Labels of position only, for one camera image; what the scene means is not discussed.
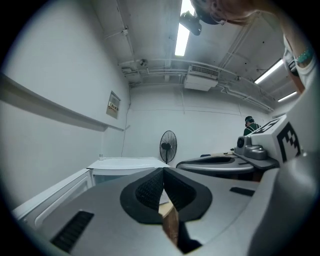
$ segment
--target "ceiling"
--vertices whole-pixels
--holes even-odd
[[[245,27],[201,21],[201,35],[190,33],[185,55],[179,57],[175,47],[182,0],[91,2],[104,30],[103,43],[131,85],[180,84],[190,64],[200,62],[220,70],[219,84],[273,109],[278,99],[295,91],[284,65],[259,85],[253,82],[284,53],[281,28],[270,14],[256,13]],[[147,65],[140,65],[141,59]]]

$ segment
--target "pipe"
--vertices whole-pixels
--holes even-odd
[[[261,90],[262,92],[266,93],[270,98],[274,99],[270,93],[268,93],[267,91],[263,90],[259,85],[257,85],[255,82],[252,82],[250,81],[249,79],[245,78],[245,77],[242,77],[242,76],[239,76],[237,75],[236,73],[233,73],[225,68],[222,68],[222,67],[219,67],[219,66],[215,66],[215,65],[211,65],[211,64],[207,64],[207,63],[204,63],[204,62],[200,62],[200,61],[194,61],[194,60],[187,60],[187,59],[174,59],[174,58],[155,58],[155,59],[150,59],[149,61],[167,61],[167,60],[170,60],[170,61],[173,61],[173,62],[186,62],[186,63],[195,63],[195,64],[199,64],[199,65],[204,65],[204,66],[208,66],[208,67],[212,67],[214,69],[218,69],[218,70],[221,70],[221,71],[224,71],[224,72],[227,72],[231,75],[234,75],[235,77],[239,77],[241,78],[242,80],[245,80],[247,81],[248,83],[250,83],[251,85],[254,85],[256,87],[259,88],[259,90]],[[126,61],[126,62],[122,62],[122,63],[119,63],[119,65],[124,65],[124,64],[130,64],[130,63],[133,63],[135,61]]]
[[[183,74],[186,75],[187,72],[178,72],[178,71],[174,71],[174,72],[167,72],[167,71],[163,71],[163,72],[149,72],[148,75],[153,75],[153,74],[159,74],[159,75],[167,75],[167,74]]]
[[[226,91],[226,88],[225,88],[225,87],[223,87],[223,86],[221,86],[220,84],[217,84],[216,86],[218,86],[218,87],[222,88],[222,89],[221,89],[221,91],[220,91],[220,93],[224,93],[224,92],[223,92],[223,90],[224,90],[224,91]]]
[[[170,72],[170,71],[184,71],[184,72],[188,72],[188,69],[176,69],[176,68],[172,68],[172,69],[162,69],[162,68],[159,68],[159,69],[151,69],[150,70],[151,72],[152,71],[166,71],[166,72]]]
[[[122,24],[122,27],[123,27],[123,31],[126,30],[126,33],[123,33],[123,34],[124,34],[124,36],[126,37],[126,40],[127,40],[128,44],[129,44],[129,48],[130,48],[130,51],[131,51],[131,55],[132,55],[132,58],[133,58],[133,62],[136,63],[137,61],[136,61],[136,58],[135,58],[135,51],[134,51],[134,49],[133,49],[133,47],[132,47],[132,44],[131,44],[131,40],[130,40],[128,28],[125,27],[125,24],[124,24],[124,19],[123,19],[123,16],[122,16],[122,11],[121,11],[121,9],[120,9],[120,7],[119,7],[119,6],[120,6],[119,0],[115,0],[115,1],[116,1],[116,8],[118,9],[118,12],[119,12],[119,15],[120,15],[120,20],[121,20],[121,24]],[[136,70],[137,70],[139,76],[141,76],[138,65],[136,64],[135,66],[136,66]]]
[[[234,97],[237,97],[237,98],[239,98],[239,99],[244,100],[243,96],[240,96],[239,94],[232,93],[232,92],[230,92],[230,91],[225,91],[224,93],[226,93],[226,94],[228,94],[228,95],[231,95],[231,96],[234,96]],[[258,103],[256,103],[256,102],[254,102],[254,101],[251,101],[251,100],[246,100],[246,101],[249,102],[250,104],[253,104],[253,105],[259,107],[259,108],[262,108],[262,109],[267,110],[267,111],[271,111],[269,108],[266,108],[266,107],[264,107],[264,106],[262,106],[262,105],[260,105],[260,104],[258,104]]]
[[[139,84],[131,84],[129,85],[130,87],[138,87],[138,86],[180,86],[180,83],[158,83],[158,82],[154,82],[154,83],[139,83]]]
[[[163,75],[170,75],[170,76],[180,76],[186,75],[184,73],[150,73],[149,76],[163,76]]]
[[[242,93],[242,92],[238,92],[238,91],[235,91],[235,90],[232,90],[230,89],[227,85],[225,86],[225,88],[227,88],[227,90],[229,91],[228,94],[233,94],[233,95],[238,95],[240,96],[241,99],[247,101],[247,102],[250,102],[252,104],[255,104],[263,109],[266,109],[268,111],[273,111],[274,109],[260,101],[258,101],[257,99],[245,94],[245,93]]]
[[[120,32],[117,32],[117,33],[113,33],[113,34],[107,35],[103,40],[107,40],[108,38],[111,38],[111,37],[114,37],[114,36],[116,36],[116,35],[119,35],[119,34],[121,34],[122,32],[123,32],[123,30],[120,31]]]
[[[185,114],[186,114],[186,111],[185,111],[185,98],[184,98],[184,91],[183,91],[183,89],[181,89],[180,93],[181,93],[181,96],[182,96],[183,114],[185,115]]]

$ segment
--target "fan grille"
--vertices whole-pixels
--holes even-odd
[[[174,159],[177,152],[177,146],[176,135],[171,130],[167,130],[162,135],[160,141],[160,155],[164,162],[169,163]]]

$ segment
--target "ceiling light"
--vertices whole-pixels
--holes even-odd
[[[181,5],[181,13],[186,13],[189,11],[191,14],[195,13],[195,9],[193,8],[190,0],[182,0]],[[178,35],[176,39],[175,45],[175,55],[184,56],[187,48],[188,38],[190,31],[179,23]]]
[[[255,80],[254,82],[256,84],[261,83],[265,78],[267,78],[268,76],[270,76],[277,68],[279,68],[282,64],[284,63],[284,61],[282,59],[280,59],[276,64],[274,64],[272,67],[270,67],[266,72],[264,72],[257,80]]]
[[[291,96],[296,95],[296,94],[297,94],[297,92],[295,91],[295,92],[293,92],[293,93],[291,93],[291,94],[289,94],[289,95],[287,95],[287,96],[279,99],[278,102],[282,102],[282,101],[284,101],[285,99],[288,99],[288,98],[290,98]]]

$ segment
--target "gray plastic surface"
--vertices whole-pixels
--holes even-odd
[[[230,191],[232,187],[255,190],[259,183],[208,177],[171,168],[207,186],[213,201],[200,220],[186,223],[192,239],[207,243],[231,225],[246,208],[250,196]],[[140,224],[122,209],[120,194],[125,186],[153,172],[146,170],[99,184],[47,217],[40,232],[52,239],[79,211],[94,214],[71,251],[72,255],[182,255],[161,225]]]
[[[232,175],[251,173],[255,168],[240,158],[233,157],[234,161],[221,164],[196,164],[182,163],[177,166],[178,169],[193,172],[197,174],[214,176],[214,175]]]
[[[281,168],[267,211],[253,237],[250,256],[274,255],[308,219],[319,199],[319,166],[319,154],[308,153]]]
[[[267,151],[259,145],[246,145],[244,156],[256,160],[266,160],[268,158]]]
[[[225,230],[204,246],[193,251],[191,255],[248,255],[251,240],[268,207],[278,171],[279,169],[266,171],[253,197],[240,215]],[[203,236],[208,231],[209,228],[205,227],[202,230],[198,230],[197,233]]]
[[[250,136],[240,136],[238,141],[240,139],[242,139],[244,143],[241,147],[235,147],[235,153],[255,160],[266,160],[268,158],[268,153],[262,146],[252,145]]]
[[[244,155],[240,155],[237,153],[233,153],[235,156],[239,157],[240,159],[244,160],[247,163],[250,163],[257,169],[261,171],[266,171],[272,168],[278,168],[279,162],[273,158],[268,157],[266,160],[256,160],[249,157],[246,157]]]

